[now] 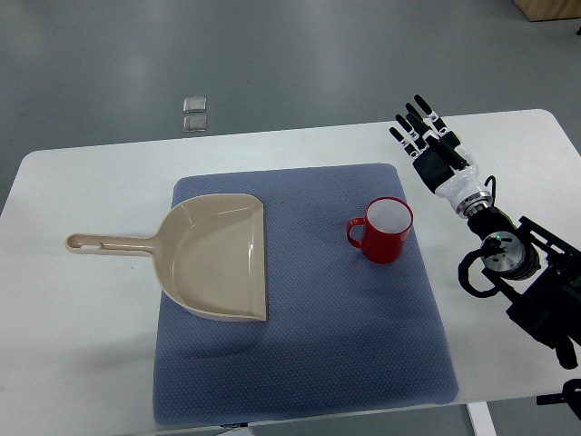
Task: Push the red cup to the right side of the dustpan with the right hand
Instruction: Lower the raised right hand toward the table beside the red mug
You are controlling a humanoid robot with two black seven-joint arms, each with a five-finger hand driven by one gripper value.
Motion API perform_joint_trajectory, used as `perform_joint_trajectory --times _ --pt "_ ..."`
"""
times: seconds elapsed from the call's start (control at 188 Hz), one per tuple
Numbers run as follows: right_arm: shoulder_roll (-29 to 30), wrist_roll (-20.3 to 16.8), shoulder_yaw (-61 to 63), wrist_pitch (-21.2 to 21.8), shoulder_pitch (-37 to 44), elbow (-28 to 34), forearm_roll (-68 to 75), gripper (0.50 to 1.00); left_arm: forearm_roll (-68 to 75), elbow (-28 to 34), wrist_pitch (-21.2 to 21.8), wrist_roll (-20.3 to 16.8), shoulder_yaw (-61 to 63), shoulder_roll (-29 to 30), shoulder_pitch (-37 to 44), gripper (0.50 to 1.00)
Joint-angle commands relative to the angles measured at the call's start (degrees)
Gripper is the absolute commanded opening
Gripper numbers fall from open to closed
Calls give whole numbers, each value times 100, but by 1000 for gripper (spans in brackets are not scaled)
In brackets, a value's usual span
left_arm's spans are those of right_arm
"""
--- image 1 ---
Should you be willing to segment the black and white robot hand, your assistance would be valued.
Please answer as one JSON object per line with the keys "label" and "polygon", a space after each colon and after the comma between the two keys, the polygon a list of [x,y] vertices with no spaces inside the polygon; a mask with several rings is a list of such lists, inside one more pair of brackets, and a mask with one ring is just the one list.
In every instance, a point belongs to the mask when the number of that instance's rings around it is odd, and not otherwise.
{"label": "black and white robot hand", "polygon": [[468,219],[495,201],[495,179],[479,180],[475,159],[443,118],[419,94],[396,115],[390,134],[412,161],[425,186]]}

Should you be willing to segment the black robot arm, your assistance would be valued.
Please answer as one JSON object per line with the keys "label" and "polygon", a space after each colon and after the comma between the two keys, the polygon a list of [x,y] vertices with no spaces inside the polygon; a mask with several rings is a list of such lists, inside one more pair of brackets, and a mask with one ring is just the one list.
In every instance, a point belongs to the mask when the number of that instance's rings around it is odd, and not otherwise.
{"label": "black robot arm", "polygon": [[496,178],[485,186],[491,197],[465,209],[468,228],[481,245],[458,266],[460,286],[486,299],[499,293],[511,305],[508,318],[556,353],[566,370],[579,367],[580,251],[526,218],[514,225],[495,205]]}

